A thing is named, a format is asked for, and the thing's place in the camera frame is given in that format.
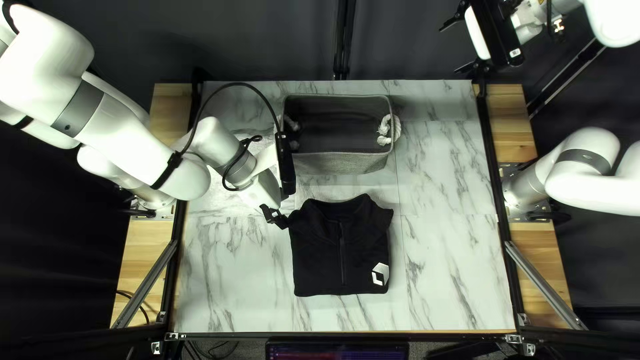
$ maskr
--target wooden table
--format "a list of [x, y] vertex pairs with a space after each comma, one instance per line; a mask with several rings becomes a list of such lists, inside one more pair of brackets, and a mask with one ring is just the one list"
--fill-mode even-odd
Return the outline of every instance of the wooden table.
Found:
[[[151, 131], [170, 144], [187, 130], [191, 85], [157, 84], [151, 105]], [[488, 106], [498, 162], [524, 162], [537, 156], [520, 85], [489, 85]], [[131, 220], [120, 270], [118, 289], [134, 292], [171, 238], [173, 222]], [[511, 224], [511, 236], [522, 254], [540, 271], [550, 285], [571, 305], [564, 270], [552, 223]], [[525, 312], [533, 325], [567, 327], [543, 295], [518, 271]], [[160, 308], [161, 277], [147, 296], [143, 307], [153, 322]], [[112, 321], [127, 303], [115, 299]], [[130, 326], [143, 325], [138, 311]]]

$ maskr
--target folded black sweatshirt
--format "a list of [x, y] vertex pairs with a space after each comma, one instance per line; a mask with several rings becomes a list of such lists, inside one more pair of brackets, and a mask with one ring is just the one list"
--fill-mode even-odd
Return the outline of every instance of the folded black sweatshirt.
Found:
[[295, 295], [386, 293], [393, 214], [367, 194], [306, 200], [289, 216]]

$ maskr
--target logo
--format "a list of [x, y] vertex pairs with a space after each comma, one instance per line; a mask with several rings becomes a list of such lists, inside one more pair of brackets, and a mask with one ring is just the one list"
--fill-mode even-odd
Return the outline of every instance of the logo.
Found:
[[378, 263], [371, 272], [371, 279], [376, 285], [384, 286], [389, 280], [389, 266], [383, 263]]

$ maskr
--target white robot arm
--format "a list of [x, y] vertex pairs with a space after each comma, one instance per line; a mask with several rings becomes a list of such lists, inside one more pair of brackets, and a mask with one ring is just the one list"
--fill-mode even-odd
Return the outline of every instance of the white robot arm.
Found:
[[256, 210], [280, 207], [278, 182], [268, 170], [277, 162], [275, 148], [256, 158], [210, 117], [199, 123], [189, 149], [189, 134], [170, 149], [145, 127], [144, 109], [85, 71], [93, 47], [84, 36], [21, 4], [11, 5], [8, 14], [0, 22], [1, 120], [16, 125], [26, 119], [22, 130], [53, 146], [84, 144], [79, 164], [130, 190], [149, 209], [173, 198], [201, 197], [211, 182], [206, 165], [227, 171], [228, 181]]
[[640, 142], [629, 147], [614, 176], [615, 135], [597, 127], [571, 134], [553, 151], [502, 184], [510, 206], [529, 211], [547, 197], [577, 208], [640, 216]]
[[[640, 40], [637, 22], [640, 1], [637, 0], [505, 0], [518, 4], [507, 21], [515, 29], [520, 45], [524, 45], [547, 26], [558, 33], [564, 30], [563, 15], [584, 5], [594, 35], [604, 46], [623, 47]], [[466, 8], [464, 19], [478, 57], [489, 60], [491, 54], [472, 6]], [[519, 49], [512, 54], [515, 57]]]
[[[19, 34], [0, 57], [0, 101], [91, 146], [143, 183], [156, 183], [174, 152], [143, 125], [144, 111], [85, 74], [93, 59], [89, 41], [27, 6], [14, 4], [9, 11]], [[210, 180], [202, 161], [185, 158], [158, 190], [191, 200], [207, 191]]]

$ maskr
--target gray fabric basket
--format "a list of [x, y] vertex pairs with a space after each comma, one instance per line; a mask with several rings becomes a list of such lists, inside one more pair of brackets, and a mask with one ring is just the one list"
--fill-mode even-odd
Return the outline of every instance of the gray fabric basket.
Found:
[[358, 175], [382, 169], [394, 144], [379, 145], [376, 131], [388, 114], [386, 136], [394, 138], [391, 102], [384, 95], [288, 95], [283, 115], [302, 127], [287, 132], [300, 144], [293, 153], [296, 173]]

